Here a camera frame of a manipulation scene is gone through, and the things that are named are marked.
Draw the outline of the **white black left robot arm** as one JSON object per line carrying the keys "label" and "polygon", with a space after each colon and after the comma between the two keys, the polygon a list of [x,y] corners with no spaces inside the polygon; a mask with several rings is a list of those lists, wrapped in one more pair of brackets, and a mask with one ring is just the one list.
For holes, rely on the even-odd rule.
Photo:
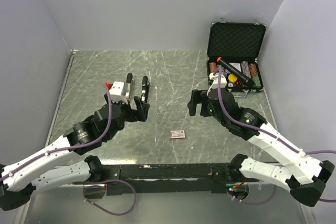
{"label": "white black left robot arm", "polygon": [[39,192],[64,184],[97,183],[104,168],[96,156],[74,165],[59,167],[67,159],[81,156],[111,140],[126,122],[145,122],[150,105],[134,97],[130,103],[107,103],[84,121],[76,123],[52,144],[12,165],[1,165],[1,209],[9,211],[27,203]]}

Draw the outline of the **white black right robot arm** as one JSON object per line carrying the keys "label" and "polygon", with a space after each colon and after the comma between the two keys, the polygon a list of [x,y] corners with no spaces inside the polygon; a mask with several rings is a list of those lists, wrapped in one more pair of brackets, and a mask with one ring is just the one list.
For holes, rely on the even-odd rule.
{"label": "white black right robot arm", "polygon": [[193,90],[187,104],[189,114],[212,116],[233,135],[265,151],[279,164],[270,165],[238,154],[231,161],[229,175],[235,181],[253,178],[287,190],[303,205],[314,207],[321,200],[335,165],[320,161],[282,136],[263,116],[238,105],[226,89]]}

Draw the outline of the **red white staple box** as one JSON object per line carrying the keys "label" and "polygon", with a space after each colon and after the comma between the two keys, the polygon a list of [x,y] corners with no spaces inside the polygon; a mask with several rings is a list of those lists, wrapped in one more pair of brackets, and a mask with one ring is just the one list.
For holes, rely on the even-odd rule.
{"label": "red white staple box", "polygon": [[185,131],[184,130],[174,130],[170,131],[170,139],[184,139],[185,138]]}

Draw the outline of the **beige and black stapler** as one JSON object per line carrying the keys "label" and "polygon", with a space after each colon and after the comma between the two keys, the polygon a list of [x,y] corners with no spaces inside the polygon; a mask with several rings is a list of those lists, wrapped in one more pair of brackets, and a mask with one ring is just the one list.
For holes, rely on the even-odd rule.
{"label": "beige and black stapler", "polygon": [[131,95],[133,92],[133,87],[134,87],[134,77],[132,73],[127,74],[126,84],[127,84],[127,92],[126,92],[125,97],[128,101],[130,101]]}

